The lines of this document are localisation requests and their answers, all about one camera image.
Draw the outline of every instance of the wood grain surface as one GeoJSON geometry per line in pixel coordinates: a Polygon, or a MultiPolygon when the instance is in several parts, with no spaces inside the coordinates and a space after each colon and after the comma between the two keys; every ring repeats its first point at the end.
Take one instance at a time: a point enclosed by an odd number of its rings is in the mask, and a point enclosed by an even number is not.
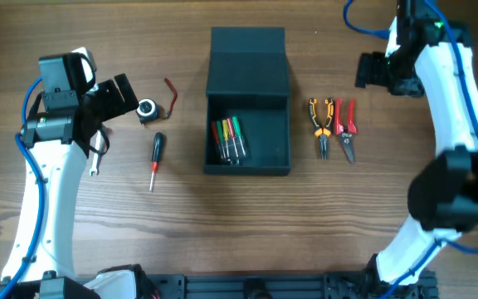
{"type": "MultiPolygon", "coordinates": [[[[37,59],[88,47],[98,80],[125,72],[139,98],[168,105],[173,116],[148,128],[130,113],[106,123],[110,152],[76,204],[76,271],[140,263],[148,273],[323,272],[358,270],[382,250],[407,216],[407,187],[433,158],[425,99],[354,88],[359,55],[384,41],[351,32],[338,1],[155,2],[0,6],[0,274],[11,251],[24,190],[25,161],[13,135],[23,96],[39,76],[37,59]],[[285,27],[292,99],[293,169],[288,177],[202,173],[205,87],[213,26],[285,27]],[[318,159],[306,99],[355,97],[357,164],[331,140],[318,159]],[[155,192],[148,192],[154,133],[168,137],[155,192]]],[[[478,1],[444,2],[469,22],[478,82],[478,1]]],[[[389,26],[393,1],[357,2],[351,19],[389,26]]],[[[478,228],[462,239],[478,245],[478,228]]],[[[443,298],[478,298],[478,257],[446,249],[430,266],[443,298]]]]}

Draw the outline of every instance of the red handle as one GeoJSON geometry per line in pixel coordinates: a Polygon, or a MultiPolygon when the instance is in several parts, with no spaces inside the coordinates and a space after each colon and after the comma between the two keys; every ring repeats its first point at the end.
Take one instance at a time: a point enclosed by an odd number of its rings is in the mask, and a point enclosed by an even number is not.
{"type": "Polygon", "coordinates": [[[219,143],[219,135],[217,134],[217,127],[215,126],[215,121],[212,121],[212,132],[213,138],[215,138],[215,142],[219,143]]]}
{"type": "Polygon", "coordinates": [[[355,99],[352,99],[349,102],[348,108],[348,133],[357,134],[357,127],[355,127],[354,123],[354,110],[355,110],[355,99]]]}
{"type": "Polygon", "coordinates": [[[334,131],[336,135],[344,133],[344,126],[342,125],[342,120],[340,119],[340,109],[342,108],[342,99],[338,98],[335,102],[335,120],[334,120],[334,131]]]}
{"type": "Polygon", "coordinates": [[[236,138],[236,132],[233,130],[232,119],[227,119],[226,122],[228,123],[228,132],[230,133],[230,137],[236,138]]]}

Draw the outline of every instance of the yellow and black pliers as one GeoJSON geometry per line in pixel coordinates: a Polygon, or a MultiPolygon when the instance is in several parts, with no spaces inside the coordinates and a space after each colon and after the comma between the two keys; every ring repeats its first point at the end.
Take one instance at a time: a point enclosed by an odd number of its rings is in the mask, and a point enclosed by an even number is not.
{"type": "Polygon", "coordinates": [[[334,102],[333,99],[329,98],[325,101],[325,104],[328,106],[328,118],[325,121],[325,126],[322,127],[322,124],[319,122],[318,118],[316,117],[316,99],[310,98],[309,99],[309,118],[313,123],[315,128],[315,137],[319,139],[319,148],[320,148],[320,158],[321,159],[328,159],[328,138],[332,135],[331,131],[331,122],[333,120],[333,113],[334,113],[334,102]]]}

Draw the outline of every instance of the wrench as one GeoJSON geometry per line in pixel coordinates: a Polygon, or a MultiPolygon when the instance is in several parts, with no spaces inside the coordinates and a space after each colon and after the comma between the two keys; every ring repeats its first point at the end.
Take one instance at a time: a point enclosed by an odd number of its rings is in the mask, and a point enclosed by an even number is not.
{"type": "MultiPolygon", "coordinates": [[[[95,148],[101,151],[103,149],[103,145],[105,140],[103,140],[100,132],[97,131],[97,137],[95,137],[95,148]]],[[[99,162],[100,162],[100,155],[97,153],[93,154],[93,163],[91,164],[90,168],[90,176],[99,175],[99,162]]]]}

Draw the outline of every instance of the box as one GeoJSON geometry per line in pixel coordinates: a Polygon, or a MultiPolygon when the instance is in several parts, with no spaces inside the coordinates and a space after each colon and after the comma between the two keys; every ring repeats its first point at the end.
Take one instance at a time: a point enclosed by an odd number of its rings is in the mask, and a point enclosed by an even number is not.
{"type": "Polygon", "coordinates": [[[214,27],[207,79],[205,174],[290,172],[289,74],[285,29],[214,27]],[[248,148],[241,165],[223,165],[211,122],[236,116],[248,148]]]}

